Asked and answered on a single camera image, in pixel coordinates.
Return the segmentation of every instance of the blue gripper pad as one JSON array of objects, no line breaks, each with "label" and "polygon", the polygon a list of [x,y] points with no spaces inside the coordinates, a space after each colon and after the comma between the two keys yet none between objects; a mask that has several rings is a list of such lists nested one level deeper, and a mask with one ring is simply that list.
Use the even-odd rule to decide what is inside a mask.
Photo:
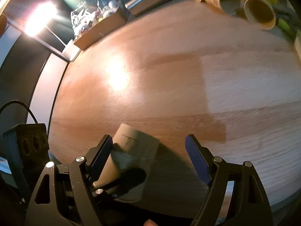
[{"label": "blue gripper pad", "polygon": [[207,186],[211,184],[211,177],[209,174],[209,165],[205,161],[200,149],[203,147],[198,143],[194,135],[188,135],[185,138],[185,149],[189,158],[197,172],[199,180],[203,181]]}]

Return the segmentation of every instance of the black cable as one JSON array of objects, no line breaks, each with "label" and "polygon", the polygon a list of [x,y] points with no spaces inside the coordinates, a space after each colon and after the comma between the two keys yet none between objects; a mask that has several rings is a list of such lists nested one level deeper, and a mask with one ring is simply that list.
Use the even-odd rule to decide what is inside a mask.
[{"label": "black cable", "polygon": [[2,111],[9,105],[11,104],[19,104],[19,105],[22,105],[25,109],[27,109],[28,113],[31,115],[31,117],[33,118],[33,120],[35,121],[35,123],[37,124],[38,121],[37,119],[35,118],[34,114],[31,112],[31,110],[27,107],[26,104],[24,104],[22,101],[20,100],[11,100],[11,101],[8,101],[7,103],[5,103],[1,108],[0,108],[0,115],[2,113]]}]

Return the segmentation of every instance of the plastic bag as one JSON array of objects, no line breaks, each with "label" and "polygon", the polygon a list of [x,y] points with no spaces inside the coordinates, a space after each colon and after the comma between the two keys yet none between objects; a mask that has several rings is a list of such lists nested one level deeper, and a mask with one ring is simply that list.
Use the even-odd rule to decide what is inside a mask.
[{"label": "plastic bag", "polygon": [[120,0],[85,0],[71,12],[71,22],[75,39],[81,37],[103,19],[112,15],[122,6]]}]

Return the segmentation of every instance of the metal screw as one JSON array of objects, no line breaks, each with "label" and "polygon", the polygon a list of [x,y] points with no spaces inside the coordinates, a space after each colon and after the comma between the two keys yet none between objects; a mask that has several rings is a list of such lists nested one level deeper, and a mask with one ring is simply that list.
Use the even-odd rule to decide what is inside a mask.
[{"label": "metal screw", "polygon": [[97,189],[97,190],[95,191],[95,193],[98,194],[98,195],[100,195],[102,192],[103,192],[103,189]]},{"label": "metal screw", "polygon": [[222,158],[221,157],[219,157],[219,156],[215,156],[214,158],[213,158],[213,160],[215,161],[215,162],[222,162]]},{"label": "metal screw", "polygon": [[53,161],[49,161],[46,163],[47,168],[53,167],[54,165],[55,165],[55,163]]},{"label": "metal screw", "polygon": [[247,167],[252,167],[252,165],[253,165],[253,164],[252,164],[251,162],[249,162],[249,161],[246,161],[246,162],[245,162],[245,166],[247,166]]},{"label": "metal screw", "polygon": [[82,162],[85,158],[83,156],[76,157],[77,162]]}]

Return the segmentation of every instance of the wooden table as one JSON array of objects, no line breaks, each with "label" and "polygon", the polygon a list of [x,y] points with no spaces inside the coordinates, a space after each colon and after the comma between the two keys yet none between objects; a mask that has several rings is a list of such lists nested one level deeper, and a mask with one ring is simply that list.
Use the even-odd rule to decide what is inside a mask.
[{"label": "wooden table", "polygon": [[183,0],[110,34],[70,63],[50,150],[69,163],[121,123],[162,143],[142,208],[195,215],[207,187],[185,151],[191,133],[228,162],[251,161],[271,205],[301,188],[301,69],[277,28]]}]

